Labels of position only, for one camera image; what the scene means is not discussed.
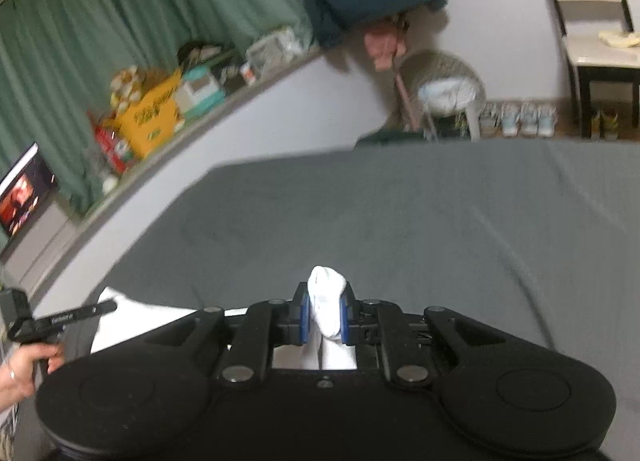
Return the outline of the person left hand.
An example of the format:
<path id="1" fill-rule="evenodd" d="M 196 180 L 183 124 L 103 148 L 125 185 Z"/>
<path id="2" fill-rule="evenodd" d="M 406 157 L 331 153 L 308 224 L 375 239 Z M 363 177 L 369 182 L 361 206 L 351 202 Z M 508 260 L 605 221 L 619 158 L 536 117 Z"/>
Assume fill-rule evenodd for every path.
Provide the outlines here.
<path id="1" fill-rule="evenodd" d="M 63 363 L 62 343 L 35 343 L 15 349 L 11 357 L 1 366 L 0 407 L 4 412 L 35 394 L 35 367 L 44 361 L 47 374 L 54 372 Z"/>

